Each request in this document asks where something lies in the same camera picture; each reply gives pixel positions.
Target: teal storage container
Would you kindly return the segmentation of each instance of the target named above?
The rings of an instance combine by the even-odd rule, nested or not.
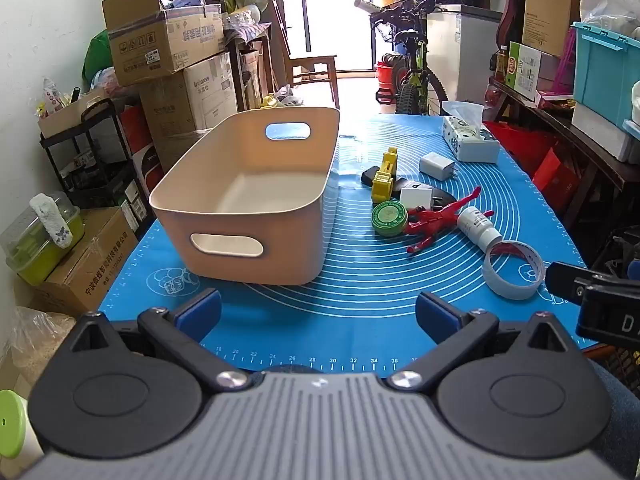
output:
[[[640,41],[574,22],[574,98],[623,128],[631,118],[631,88],[640,81]]]

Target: green lid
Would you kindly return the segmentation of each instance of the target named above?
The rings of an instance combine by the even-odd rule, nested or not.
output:
[[[26,428],[22,397],[11,390],[0,391],[0,455],[15,458],[22,450]]]
[[[406,220],[406,209],[396,200],[378,204],[371,213],[373,228],[383,236],[399,235],[406,225]]]

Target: gray ribbed panel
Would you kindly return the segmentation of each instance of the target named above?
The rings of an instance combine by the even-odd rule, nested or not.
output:
[[[50,454],[25,480],[604,480],[594,454],[548,462],[493,456],[452,434],[417,394],[373,374],[267,374],[217,396],[195,427],[146,456]]]

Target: red toy figure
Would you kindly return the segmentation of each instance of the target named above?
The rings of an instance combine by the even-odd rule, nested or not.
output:
[[[418,206],[414,209],[407,211],[409,218],[411,216],[417,217],[415,222],[408,222],[404,228],[404,234],[407,235],[424,235],[424,240],[421,240],[415,245],[406,248],[406,251],[410,254],[417,253],[423,250],[425,247],[430,246],[433,243],[433,237],[439,231],[446,229],[447,227],[456,226],[458,223],[458,215],[456,211],[463,205],[468,204],[473,199],[478,198],[480,195],[481,187],[476,187],[469,196],[465,196],[463,199],[457,202],[452,202],[449,205],[444,206],[440,211],[428,211],[423,206]],[[484,216],[489,217],[493,215],[493,211],[487,211]]]

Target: transparent container lid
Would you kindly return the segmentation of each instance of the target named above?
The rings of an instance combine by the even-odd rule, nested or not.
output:
[[[56,201],[65,222],[69,222],[78,213],[79,209],[64,192],[54,191],[49,196]],[[0,246],[6,255],[7,264],[13,270],[26,266],[50,241],[49,233],[30,206],[0,234]]]

